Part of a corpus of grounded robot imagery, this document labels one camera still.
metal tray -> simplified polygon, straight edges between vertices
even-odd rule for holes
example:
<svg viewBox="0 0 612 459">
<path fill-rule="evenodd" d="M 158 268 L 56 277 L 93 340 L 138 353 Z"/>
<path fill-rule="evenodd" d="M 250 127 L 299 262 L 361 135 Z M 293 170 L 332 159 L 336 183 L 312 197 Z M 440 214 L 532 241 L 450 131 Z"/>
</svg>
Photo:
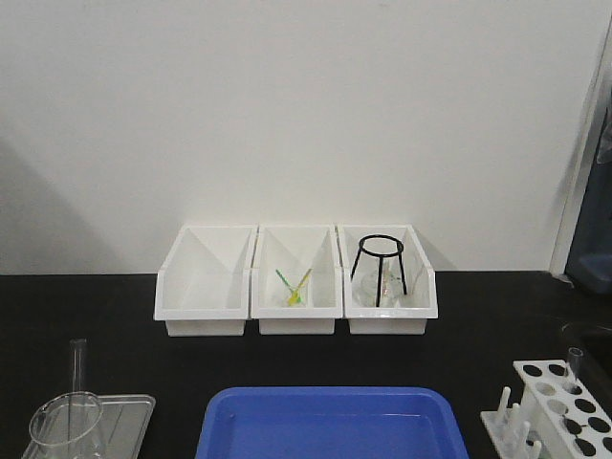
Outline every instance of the metal tray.
<svg viewBox="0 0 612 459">
<path fill-rule="evenodd" d="M 105 455 L 113 459 L 136 459 L 155 399 L 150 395 L 100 395 L 99 398 L 104 407 L 100 422 L 107 441 Z M 34 442 L 30 442 L 21 457 L 39 457 Z"/>
</svg>

blue plastic tray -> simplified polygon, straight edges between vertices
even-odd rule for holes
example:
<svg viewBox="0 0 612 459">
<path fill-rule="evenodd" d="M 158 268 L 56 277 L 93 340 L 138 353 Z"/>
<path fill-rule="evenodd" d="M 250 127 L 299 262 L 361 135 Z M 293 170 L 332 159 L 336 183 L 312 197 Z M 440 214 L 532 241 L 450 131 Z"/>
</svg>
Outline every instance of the blue plastic tray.
<svg viewBox="0 0 612 459">
<path fill-rule="evenodd" d="M 236 387 L 196 459 L 468 459 L 448 402 L 418 387 Z"/>
</svg>

test tube rack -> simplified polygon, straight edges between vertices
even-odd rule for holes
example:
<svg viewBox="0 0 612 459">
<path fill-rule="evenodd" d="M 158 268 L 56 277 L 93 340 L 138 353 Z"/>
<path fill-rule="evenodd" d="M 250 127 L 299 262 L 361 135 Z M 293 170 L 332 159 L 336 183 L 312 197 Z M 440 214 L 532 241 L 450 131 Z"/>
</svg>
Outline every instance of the test tube rack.
<svg viewBox="0 0 612 459">
<path fill-rule="evenodd" d="M 564 384 L 565 361 L 515 361 L 525 383 L 508 408 L 504 387 L 497 411 L 480 413 L 501 459 L 612 459 L 612 421 L 580 381 Z"/>
</svg>

white wall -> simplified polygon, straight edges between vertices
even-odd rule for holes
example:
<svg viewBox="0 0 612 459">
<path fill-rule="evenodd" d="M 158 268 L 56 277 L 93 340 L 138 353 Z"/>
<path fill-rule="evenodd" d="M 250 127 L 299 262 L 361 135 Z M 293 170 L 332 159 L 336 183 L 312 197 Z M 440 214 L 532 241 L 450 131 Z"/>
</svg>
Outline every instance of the white wall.
<svg viewBox="0 0 612 459">
<path fill-rule="evenodd" d="M 153 273 L 183 222 L 409 222 L 436 269 L 546 270 L 611 9 L 0 2 L 0 273 Z"/>
</svg>

glass beaker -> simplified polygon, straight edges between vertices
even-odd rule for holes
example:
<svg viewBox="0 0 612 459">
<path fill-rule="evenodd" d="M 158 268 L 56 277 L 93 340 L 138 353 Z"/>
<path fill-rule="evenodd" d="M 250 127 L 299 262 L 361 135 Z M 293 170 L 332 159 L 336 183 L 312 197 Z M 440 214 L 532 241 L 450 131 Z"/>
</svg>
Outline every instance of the glass beaker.
<svg viewBox="0 0 612 459">
<path fill-rule="evenodd" d="M 30 420 L 39 457 L 102 459 L 106 442 L 100 429 L 102 403 L 90 392 L 60 395 L 39 407 Z"/>
</svg>

